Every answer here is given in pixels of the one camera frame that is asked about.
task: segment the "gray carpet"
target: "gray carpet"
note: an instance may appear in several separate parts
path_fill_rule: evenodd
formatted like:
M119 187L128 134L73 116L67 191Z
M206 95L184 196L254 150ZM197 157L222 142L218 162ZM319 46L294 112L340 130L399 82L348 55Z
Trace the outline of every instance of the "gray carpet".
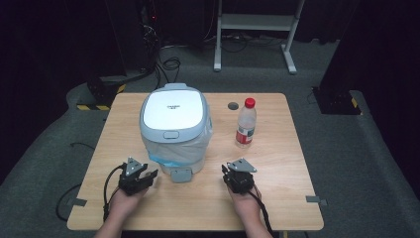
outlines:
M337 44L295 42L291 52L297 74L290 75L278 45L248 45L238 53L222 52L222 71L213 71L212 50L168 48L166 60L181 61L178 82L202 92L281 92L287 97L317 195L325 227L317 232L289 232L289 237L420 237L420 204L381 139L363 94L351 91L360 116L321 114L311 92L319 85ZM241 45L225 43L224 48ZM176 71L166 72L173 81ZM126 92L151 92L154 74L130 82ZM70 231L55 215L58 199L82 182L107 118L107 111L79 111L85 91L68 92L67 112L28 148L0 187L0 237L91 237L94 231ZM77 189L68 197L75 197ZM59 211L67 217L65 199ZM150 237L140 233L139 237ZM203 234L185 233L186 237Z

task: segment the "human hand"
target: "human hand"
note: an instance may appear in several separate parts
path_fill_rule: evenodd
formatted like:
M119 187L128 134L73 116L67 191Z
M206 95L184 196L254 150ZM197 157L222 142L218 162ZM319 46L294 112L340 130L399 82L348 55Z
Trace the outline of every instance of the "human hand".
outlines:
M148 189L145 188L130 196L123 190L118 189L111 199L109 215L116 216L122 220L127 219L136 210Z
M250 194L233 193L229 187L228 191L234 202L235 211L242 220L244 220L244 218L260 220L261 208L257 201ZM262 195L256 186L254 186L250 192L256 197L262 199Z
M133 195L128 196L123 190L115 191L111 198L108 218L96 232L95 238L116 238L121 237L124 222L139 205L140 200L148 191L145 188Z

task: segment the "device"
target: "device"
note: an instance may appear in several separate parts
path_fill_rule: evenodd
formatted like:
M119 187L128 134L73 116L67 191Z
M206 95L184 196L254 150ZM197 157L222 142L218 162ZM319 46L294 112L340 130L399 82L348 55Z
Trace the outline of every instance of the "device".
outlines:
M254 177L251 173L257 171L244 158L240 158L232 163L227 163L226 168L222 165L223 181L233 193L245 194L254 187Z
M120 174L118 187L127 195L133 195L153 185L154 178L158 176L158 170L153 171L144 178L140 178L140 174L147 168L148 164L141 164L130 157L128 159L128 163Z

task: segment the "rice cooker lid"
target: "rice cooker lid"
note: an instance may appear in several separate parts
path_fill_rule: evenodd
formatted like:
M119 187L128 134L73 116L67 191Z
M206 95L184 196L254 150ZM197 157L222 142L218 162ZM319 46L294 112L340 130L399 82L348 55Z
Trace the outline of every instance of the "rice cooker lid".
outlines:
M198 90L185 88L154 91L149 95L142 109L143 136L155 142L176 143L200 135L205 126L207 104Z

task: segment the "bottle cap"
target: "bottle cap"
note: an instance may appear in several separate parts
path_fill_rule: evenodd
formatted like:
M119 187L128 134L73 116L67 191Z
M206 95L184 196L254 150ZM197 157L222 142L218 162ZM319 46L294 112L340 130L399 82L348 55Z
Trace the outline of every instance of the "bottle cap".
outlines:
M256 106L256 101L249 97L247 99L245 99L245 107L247 108L254 108Z

